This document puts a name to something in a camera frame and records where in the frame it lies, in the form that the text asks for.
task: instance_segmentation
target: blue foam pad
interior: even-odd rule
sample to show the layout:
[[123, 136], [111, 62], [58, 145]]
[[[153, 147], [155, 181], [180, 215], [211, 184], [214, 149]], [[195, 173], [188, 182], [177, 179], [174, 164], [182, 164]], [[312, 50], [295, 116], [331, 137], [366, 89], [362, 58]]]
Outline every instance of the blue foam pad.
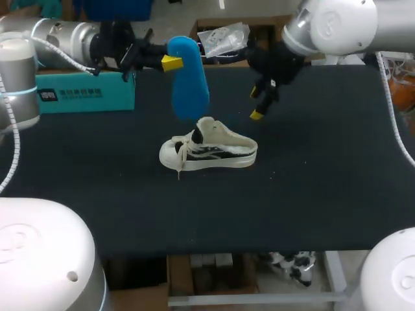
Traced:
[[181, 120], [198, 120], [209, 108], [209, 89], [197, 43], [175, 37], [167, 44], [170, 56], [181, 57], [184, 67], [174, 73], [172, 104]]

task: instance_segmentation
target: black table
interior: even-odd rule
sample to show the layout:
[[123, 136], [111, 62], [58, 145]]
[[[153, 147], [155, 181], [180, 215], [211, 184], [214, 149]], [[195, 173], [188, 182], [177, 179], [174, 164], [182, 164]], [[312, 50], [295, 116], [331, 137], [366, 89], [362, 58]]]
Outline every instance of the black table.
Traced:
[[[307, 68], [261, 122], [249, 119], [253, 72], [206, 76], [210, 115], [258, 142], [254, 166], [182, 172], [178, 181], [158, 152], [194, 124], [172, 112], [171, 76], [145, 71], [134, 112], [42, 115], [21, 134], [5, 195], [72, 208], [104, 257], [368, 249], [415, 226], [415, 169], [394, 139], [374, 69]], [[11, 154], [8, 137], [1, 176]]]

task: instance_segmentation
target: black stripe on shoe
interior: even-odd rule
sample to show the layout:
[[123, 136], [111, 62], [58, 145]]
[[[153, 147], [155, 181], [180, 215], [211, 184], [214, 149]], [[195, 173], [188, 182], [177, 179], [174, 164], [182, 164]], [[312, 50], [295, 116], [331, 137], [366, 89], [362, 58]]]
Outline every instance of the black stripe on shoe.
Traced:
[[[176, 152], [179, 153], [180, 147], [183, 146], [183, 143], [178, 142], [175, 144], [174, 148]], [[229, 151], [223, 151], [218, 147], [202, 147], [198, 151], [192, 151], [187, 154], [188, 161], [200, 161], [200, 160], [218, 160], [218, 159], [235, 159], [238, 157], [247, 157], [253, 155], [255, 152], [250, 152], [249, 154], [233, 154]]]

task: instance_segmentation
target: sneaker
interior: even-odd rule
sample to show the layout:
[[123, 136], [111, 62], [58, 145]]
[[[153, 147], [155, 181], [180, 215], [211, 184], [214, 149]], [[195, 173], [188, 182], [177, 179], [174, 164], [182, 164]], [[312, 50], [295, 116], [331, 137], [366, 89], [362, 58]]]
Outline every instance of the sneaker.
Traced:
[[160, 162], [180, 173], [209, 167], [249, 167], [255, 162], [258, 144], [229, 130], [211, 117], [201, 118], [186, 136], [175, 136], [160, 150]]

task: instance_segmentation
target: white cable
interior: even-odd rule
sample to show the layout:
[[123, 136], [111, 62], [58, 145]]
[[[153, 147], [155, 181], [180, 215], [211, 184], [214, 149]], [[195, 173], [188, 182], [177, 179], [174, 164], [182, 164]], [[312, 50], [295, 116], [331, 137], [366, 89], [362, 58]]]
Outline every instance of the white cable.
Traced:
[[59, 49], [58, 47], [55, 47], [52, 43], [39, 39], [36, 37], [31, 37], [29, 39], [32, 39], [33, 41], [39, 42], [46, 47], [50, 48], [52, 51], [54, 51], [56, 54], [58, 54], [60, 57], [62, 57], [64, 60], [66, 60], [68, 63], [70, 63], [73, 67], [77, 68], [80, 71], [84, 71], [85, 73], [93, 74], [91, 71], [94, 71], [95, 68], [86, 67], [84, 65], [81, 65], [80, 63], [74, 61], [72, 58], [70, 58], [63, 50]]
[[14, 154], [13, 154], [12, 164], [8, 170], [6, 178], [0, 184], [0, 193], [2, 193], [2, 191], [8, 185], [8, 183], [10, 183], [10, 180], [12, 179], [14, 173], [16, 172], [18, 168], [19, 158], [20, 158], [20, 134], [19, 134], [18, 125], [16, 123], [16, 118], [14, 117], [12, 105], [10, 104], [10, 99], [7, 95], [5, 85], [3, 83], [3, 78], [1, 75], [0, 75], [0, 93], [5, 102], [6, 110], [8, 113], [8, 118], [10, 119], [10, 123], [12, 125], [13, 138], [14, 138]]
[[399, 145], [400, 149], [403, 152], [403, 155], [407, 158], [409, 163], [413, 167], [415, 167], [415, 161], [410, 156], [408, 150], [405, 148], [405, 145], [403, 144], [402, 138], [399, 134], [399, 129], [397, 128], [396, 118], [395, 118], [395, 111], [394, 111], [394, 103], [392, 101], [392, 95], [390, 94], [390, 88], [389, 88], [388, 78], [386, 77], [385, 64], [383, 63], [382, 54], [380, 52], [376, 52], [376, 58], [377, 58], [377, 63], [379, 64], [379, 69], [381, 71], [381, 78], [382, 78], [383, 88], [385, 89], [386, 101], [388, 102], [390, 120], [392, 122], [392, 127], [393, 127], [393, 130], [394, 130], [394, 134], [395, 134], [397, 144]]

